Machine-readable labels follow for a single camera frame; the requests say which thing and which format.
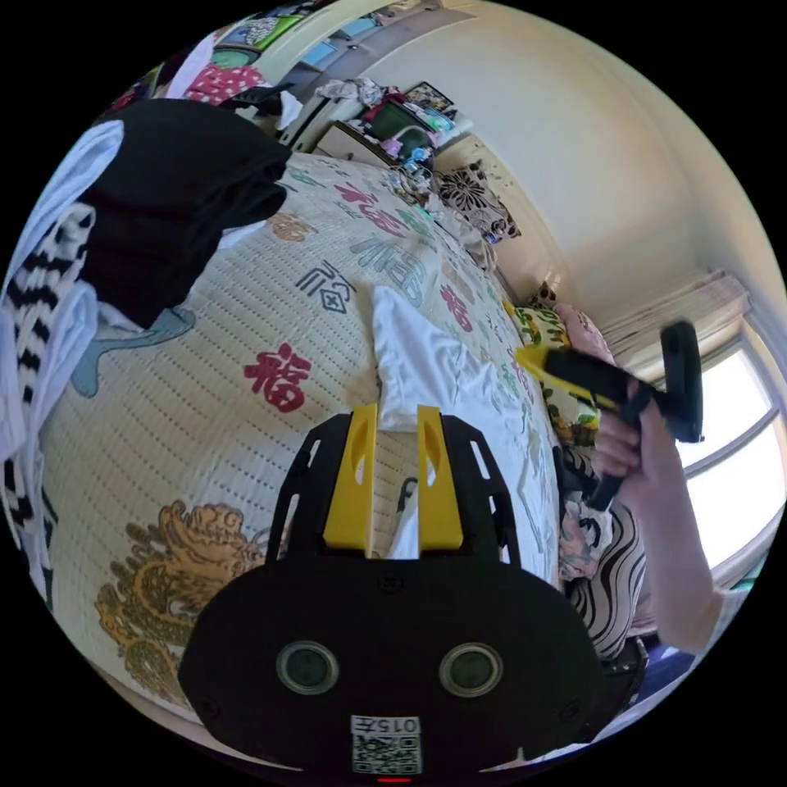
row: bedspread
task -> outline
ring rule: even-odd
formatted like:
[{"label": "bedspread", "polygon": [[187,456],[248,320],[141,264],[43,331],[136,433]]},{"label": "bedspread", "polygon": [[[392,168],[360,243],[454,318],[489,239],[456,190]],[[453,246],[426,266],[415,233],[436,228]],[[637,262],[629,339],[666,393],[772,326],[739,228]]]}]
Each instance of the bedspread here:
[{"label": "bedspread", "polygon": [[[379,397],[374,284],[494,364],[521,401],[528,511],[548,546],[543,576],[557,576],[557,441],[514,363],[496,280],[380,169],[295,153],[283,183],[281,212],[217,252],[182,306],[142,334],[100,330],[42,433],[53,615],[96,666],[191,720],[176,670],[196,615],[262,563],[306,433]],[[417,467],[415,435],[379,434],[375,557]]]}]

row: screw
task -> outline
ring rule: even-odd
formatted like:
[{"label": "screw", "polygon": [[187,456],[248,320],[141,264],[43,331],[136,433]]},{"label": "screw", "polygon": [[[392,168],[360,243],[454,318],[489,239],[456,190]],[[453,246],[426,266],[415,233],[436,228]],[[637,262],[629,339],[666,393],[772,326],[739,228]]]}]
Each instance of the screw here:
[{"label": "screw", "polygon": [[380,588],[383,593],[398,593],[403,586],[404,582],[402,582],[402,578],[394,576],[393,574],[386,574],[377,580],[377,587]]}]

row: pillow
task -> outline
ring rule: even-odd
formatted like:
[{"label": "pillow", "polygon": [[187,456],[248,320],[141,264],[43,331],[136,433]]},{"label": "pillow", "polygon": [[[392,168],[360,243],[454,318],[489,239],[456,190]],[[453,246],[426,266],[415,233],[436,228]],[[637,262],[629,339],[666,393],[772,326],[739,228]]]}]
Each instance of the pillow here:
[{"label": "pillow", "polygon": [[521,235],[508,209],[489,187],[480,159],[444,175],[434,173],[434,185],[444,204],[459,211],[492,243]]},{"label": "pillow", "polygon": [[[523,344],[546,344],[548,347],[570,347],[566,327],[553,309],[516,308],[503,304],[513,319]],[[561,443],[593,445],[600,413],[596,407],[579,402],[562,388],[541,384],[552,426]]]},{"label": "pillow", "polygon": [[600,358],[607,363],[615,363],[615,358],[610,352],[607,342],[604,341],[601,331],[586,314],[567,303],[556,303],[553,309],[563,320],[568,339],[574,349]]}]

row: wall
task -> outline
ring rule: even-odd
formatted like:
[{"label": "wall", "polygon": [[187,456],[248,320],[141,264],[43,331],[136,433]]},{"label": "wall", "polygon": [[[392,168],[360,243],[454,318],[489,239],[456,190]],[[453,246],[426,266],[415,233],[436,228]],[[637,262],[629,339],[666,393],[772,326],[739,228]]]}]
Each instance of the wall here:
[{"label": "wall", "polygon": [[787,293],[757,213],[735,174],[690,118],[659,88],[604,49],[562,31],[580,57],[602,68],[655,126],[690,183],[701,262],[736,275],[777,336],[787,334]]},{"label": "wall", "polygon": [[473,120],[553,233],[579,305],[604,321],[698,265],[686,174],[626,92],[548,22],[487,2],[451,5],[477,18],[364,75],[404,89],[429,81]]}]

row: label sticker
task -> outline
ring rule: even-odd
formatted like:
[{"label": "label sticker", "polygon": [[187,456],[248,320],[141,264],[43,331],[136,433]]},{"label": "label sticker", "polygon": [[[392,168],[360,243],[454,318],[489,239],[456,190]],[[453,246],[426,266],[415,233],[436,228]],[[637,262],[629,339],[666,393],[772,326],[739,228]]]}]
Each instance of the label sticker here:
[{"label": "label sticker", "polygon": [[418,716],[350,716],[353,772],[411,776],[422,773]]}]

